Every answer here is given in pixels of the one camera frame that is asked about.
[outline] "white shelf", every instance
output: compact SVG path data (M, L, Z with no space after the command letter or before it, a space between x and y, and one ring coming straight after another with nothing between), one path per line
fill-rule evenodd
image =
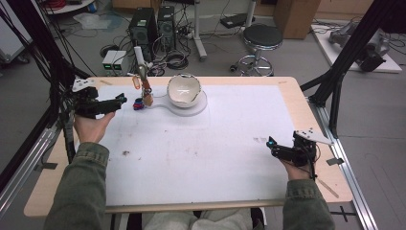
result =
M82 0L80 5L66 5L62 9L55 10L55 11L51 11L51 10L47 9L47 12L49 14L59 14L59 13L65 13L65 12L72 12L72 11L87 7L90 4L92 4L93 2L95 2L95 0Z

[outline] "caster wheel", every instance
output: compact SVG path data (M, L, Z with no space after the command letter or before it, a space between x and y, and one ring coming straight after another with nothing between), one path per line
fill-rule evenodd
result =
M232 66L230 66L230 71L232 72L232 73L234 73L236 70L237 70L237 66L236 65L232 65Z

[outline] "white bowl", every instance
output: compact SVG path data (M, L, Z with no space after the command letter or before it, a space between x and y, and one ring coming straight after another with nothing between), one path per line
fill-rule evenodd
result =
M167 91L171 103L187 108L198 103L201 85L193 75L181 74L170 79Z

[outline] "black stool seat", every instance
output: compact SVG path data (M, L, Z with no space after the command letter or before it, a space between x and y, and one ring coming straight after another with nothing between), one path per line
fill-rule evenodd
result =
M274 47L279 46L283 37L281 32L275 28L266 25L253 25L244 30L246 42L255 46Z

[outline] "computer tower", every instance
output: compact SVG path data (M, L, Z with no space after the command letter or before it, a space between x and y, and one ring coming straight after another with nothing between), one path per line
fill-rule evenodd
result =
M175 7L161 6L158 11L158 33L162 51L176 49Z
M155 60L158 51L158 30L153 8L137 8L128 26L133 46L140 46L144 60Z

